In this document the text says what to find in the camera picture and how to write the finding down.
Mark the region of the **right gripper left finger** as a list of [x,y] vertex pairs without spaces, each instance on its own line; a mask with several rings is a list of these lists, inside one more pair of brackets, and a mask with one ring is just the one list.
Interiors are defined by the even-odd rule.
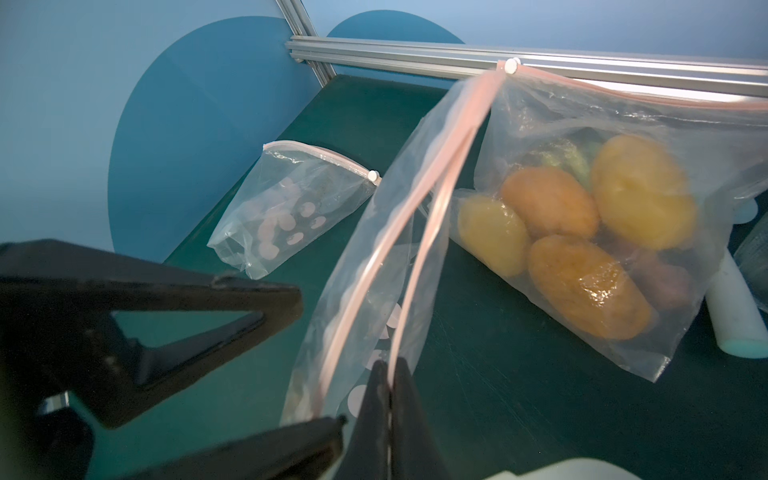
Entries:
[[389,478],[390,387],[387,364],[373,363],[349,446],[335,479]]

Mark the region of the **large orange potato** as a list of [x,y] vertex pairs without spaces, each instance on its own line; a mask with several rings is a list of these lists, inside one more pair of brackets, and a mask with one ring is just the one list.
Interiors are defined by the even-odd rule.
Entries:
[[522,168],[506,177],[500,196],[533,238],[559,234],[591,239],[598,232],[600,215],[592,195],[559,168]]

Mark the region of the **yellow green potato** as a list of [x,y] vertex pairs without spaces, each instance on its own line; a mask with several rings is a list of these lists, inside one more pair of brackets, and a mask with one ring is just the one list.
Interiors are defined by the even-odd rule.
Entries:
[[592,162],[590,183],[613,233],[655,251],[691,241],[696,201],[686,173],[664,145],[636,135],[612,137]]

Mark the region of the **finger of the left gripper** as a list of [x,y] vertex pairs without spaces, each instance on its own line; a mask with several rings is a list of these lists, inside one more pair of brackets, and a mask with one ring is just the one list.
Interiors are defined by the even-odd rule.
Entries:
[[290,326],[295,285],[59,240],[1,247],[1,364],[25,418],[73,393],[118,428]]
[[297,423],[201,450],[130,479],[318,479],[343,453],[345,416]]

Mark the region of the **clear zipper bag pink zipper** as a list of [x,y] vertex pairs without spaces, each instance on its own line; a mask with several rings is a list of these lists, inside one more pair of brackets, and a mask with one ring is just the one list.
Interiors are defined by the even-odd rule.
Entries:
[[451,238],[618,367],[657,380],[767,187],[767,104],[622,93],[521,64]]

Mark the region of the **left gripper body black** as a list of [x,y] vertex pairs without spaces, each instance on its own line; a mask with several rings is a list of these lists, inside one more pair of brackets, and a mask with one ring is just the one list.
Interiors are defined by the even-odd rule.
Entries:
[[83,479],[94,448],[92,429],[72,408],[38,413],[6,362],[1,363],[1,477]]

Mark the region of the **spare clear zipper bag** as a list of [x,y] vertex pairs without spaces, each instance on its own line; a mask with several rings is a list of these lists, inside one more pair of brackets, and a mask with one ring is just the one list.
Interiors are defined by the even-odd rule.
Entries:
[[331,416],[382,360],[416,368],[450,237],[456,183],[506,75],[457,82],[420,121],[370,198],[332,271],[298,352],[280,422]]

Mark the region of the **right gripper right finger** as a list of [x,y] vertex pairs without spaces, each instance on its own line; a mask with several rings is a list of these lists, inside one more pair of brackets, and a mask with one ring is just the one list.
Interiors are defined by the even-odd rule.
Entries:
[[391,390],[391,478],[451,479],[428,428],[408,363],[395,364]]

